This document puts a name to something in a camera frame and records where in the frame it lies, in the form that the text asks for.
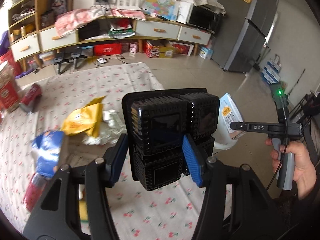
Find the person's right hand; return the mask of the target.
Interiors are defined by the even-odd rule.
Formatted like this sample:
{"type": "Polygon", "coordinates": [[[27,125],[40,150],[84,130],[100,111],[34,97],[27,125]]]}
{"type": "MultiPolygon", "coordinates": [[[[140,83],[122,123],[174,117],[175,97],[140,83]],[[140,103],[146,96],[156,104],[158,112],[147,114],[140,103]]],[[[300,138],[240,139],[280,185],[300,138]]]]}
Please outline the person's right hand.
{"type": "MultiPolygon", "coordinates": [[[[295,170],[293,181],[297,185],[296,197],[299,201],[310,199],[319,204],[319,169],[313,165],[310,154],[305,145],[299,141],[292,141],[286,148],[286,153],[295,155],[295,170]]],[[[270,153],[272,159],[273,172],[276,172],[280,161],[278,160],[278,152],[272,150],[270,153]]],[[[291,193],[281,193],[275,200],[284,202],[293,199],[291,193]]]]}

